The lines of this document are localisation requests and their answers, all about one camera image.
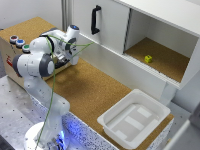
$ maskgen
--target yellow object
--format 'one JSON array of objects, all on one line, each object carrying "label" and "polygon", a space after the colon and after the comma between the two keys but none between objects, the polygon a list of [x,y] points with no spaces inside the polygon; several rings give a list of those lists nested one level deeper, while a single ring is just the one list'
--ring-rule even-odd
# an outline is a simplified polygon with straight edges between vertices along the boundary
[{"label": "yellow object", "polygon": [[151,63],[152,62],[152,57],[150,55],[145,56],[144,59],[147,63]]}]

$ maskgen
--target brown countertop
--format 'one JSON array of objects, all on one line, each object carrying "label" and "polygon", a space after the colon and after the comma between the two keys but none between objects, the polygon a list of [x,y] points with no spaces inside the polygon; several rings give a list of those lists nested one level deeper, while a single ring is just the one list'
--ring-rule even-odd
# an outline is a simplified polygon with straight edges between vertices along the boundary
[{"label": "brown countertop", "polygon": [[[18,35],[29,44],[31,40],[53,27],[36,17],[0,31],[0,36],[9,42],[11,35]],[[48,79],[47,83],[52,87],[53,79]],[[79,59],[77,65],[70,66],[56,75],[55,92],[70,102],[72,113],[119,149],[123,149],[104,133],[97,118],[131,92],[131,89]],[[172,119],[173,115],[169,115],[137,150],[146,149]]]}]

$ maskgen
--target cabinet handle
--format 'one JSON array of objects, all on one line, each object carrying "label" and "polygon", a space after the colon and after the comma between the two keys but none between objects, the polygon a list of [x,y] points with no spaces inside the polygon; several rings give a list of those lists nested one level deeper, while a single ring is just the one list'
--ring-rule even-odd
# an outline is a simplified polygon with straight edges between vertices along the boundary
[{"label": "cabinet handle", "polygon": [[99,29],[96,28],[96,12],[101,10],[101,7],[96,5],[96,8],[94,8],[92,10],[92,25],[91,25],[91,31],[92,31],[92,34],[96,34],[98,32],[100,32]]}]

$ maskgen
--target cable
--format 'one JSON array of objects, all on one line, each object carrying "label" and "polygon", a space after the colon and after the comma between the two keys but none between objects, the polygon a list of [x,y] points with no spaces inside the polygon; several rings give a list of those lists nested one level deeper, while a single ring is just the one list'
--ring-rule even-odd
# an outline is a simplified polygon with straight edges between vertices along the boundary
[{"label": "cable", "polygon": [[[52,55],[52,59],[53,59],[53,51],[52,51],[51,44],[50,44],[49,39],[48,39],[47,37],[46,37],[46,40],[47,40],[48,45],[49,45],[49,48],[50,48],[50,50],[51,50],[51,55]],[[85,46],[85,47],[82,48],[79,52],[77,52],[74,56],[72,56],[72,58],[71,58],[70,60],[72,60],[76,55],[78,55],[80,52],[82,52],[84,49],[86,49],[88,46],[92,45],[93,43],[94,43],[94,42],[91,42],[91,43],[86,44],[86,45],[75,45],[75,44],[68,43],[68,44],[75,45],[75,46]],[[40,141],[40,138],[41,138],[41,135],[42,135],[44,126],[45,126],[45,124],[46,124],[47,118],[48,118],[49,113],[50,113],[50,110],[51,110],[51,106],[52,106],[52,102],[53,102],[53,93],[54,93],[55,78],[56,78],[56,74],[55,74],[55,67],[54,67],[54,70],[53,70],[53,87],[52,87],[52,93],[51,93],[51,102],[50,102],[49,110],[48,110],[48,112],[47,112],[47,115],[46,115],[44,124],[43,124],[43,126],[42,126],[42,130],[41,130],[41,132],[40,132],[40,135],[39,135],[39,138],[38,138],[38,141],[37,141],[37,145],[36,145],[36,147],[35,147],[35,150],[36,150],[37,147],[38,147],[38,144],[39,144],[39,141]]]}]

